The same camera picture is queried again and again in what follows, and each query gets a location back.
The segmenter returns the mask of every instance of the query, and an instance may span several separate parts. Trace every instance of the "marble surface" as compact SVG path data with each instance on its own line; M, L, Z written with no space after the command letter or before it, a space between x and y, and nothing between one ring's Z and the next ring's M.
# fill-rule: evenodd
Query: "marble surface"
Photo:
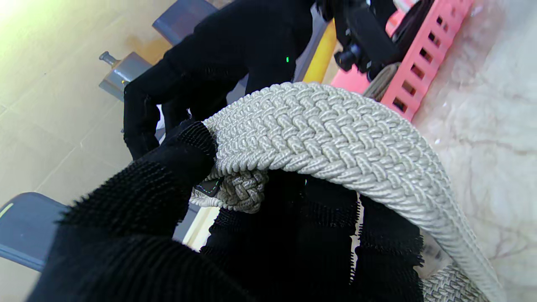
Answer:
M508 301L537 297L537 2L476 0L413 124Z

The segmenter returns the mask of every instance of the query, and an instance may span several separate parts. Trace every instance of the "black clothing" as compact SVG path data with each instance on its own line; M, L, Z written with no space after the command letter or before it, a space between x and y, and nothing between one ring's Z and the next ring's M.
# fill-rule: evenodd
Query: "black clothing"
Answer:
M172 241L213 163L201 126L182 123L65 213L28 302L423 301L419 229L361 197L354 270L357 194L311 176L269 171L260 211L221 209L199 254Z
M163 106L166 131L190 108L204 120L249 74L246 93L289 82L312 33L314 0L236 0L198 24L157 65L125 87L124 140L134 160L158 146Z

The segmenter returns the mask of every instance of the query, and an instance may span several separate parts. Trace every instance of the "thick rope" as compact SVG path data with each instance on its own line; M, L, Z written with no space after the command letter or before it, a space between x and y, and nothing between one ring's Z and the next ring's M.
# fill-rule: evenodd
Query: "thick rope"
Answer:
M249 174L282 169L356 190L427 231L491 302L505 301L438 156L384 105L331 86L284 83L241 98L204 124L218 143L209 179L243 183L255 178ZM216 198L195 192L191 201L254 212L263 199L257 187L223 186Z
M364 91L364 96L380 102L384 94L386 94L388 87L390 87L391 81L394 79L400 65L401 63L393 63L384 67L367 87L366 91Z

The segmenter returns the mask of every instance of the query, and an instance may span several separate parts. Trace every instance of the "pink plastic crate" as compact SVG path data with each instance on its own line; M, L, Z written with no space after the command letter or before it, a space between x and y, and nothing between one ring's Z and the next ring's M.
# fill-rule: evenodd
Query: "pink plastic crate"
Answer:
M473 0L436 0L433 3L382 104L412 120L472 4ZM389 34L403 15L399 11L392 16L386 26ZM340 70L332 85L363 93L369 83L353 68L348 73Z

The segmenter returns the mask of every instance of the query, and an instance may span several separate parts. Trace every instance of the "black glove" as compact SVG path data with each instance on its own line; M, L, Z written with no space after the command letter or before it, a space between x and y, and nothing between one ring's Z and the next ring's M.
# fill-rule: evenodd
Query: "black glove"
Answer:
M166 134L162 144L140 158L169 169L181 186L191 188L209 175L216 157L216 143L205 125L192 119L183 121Z

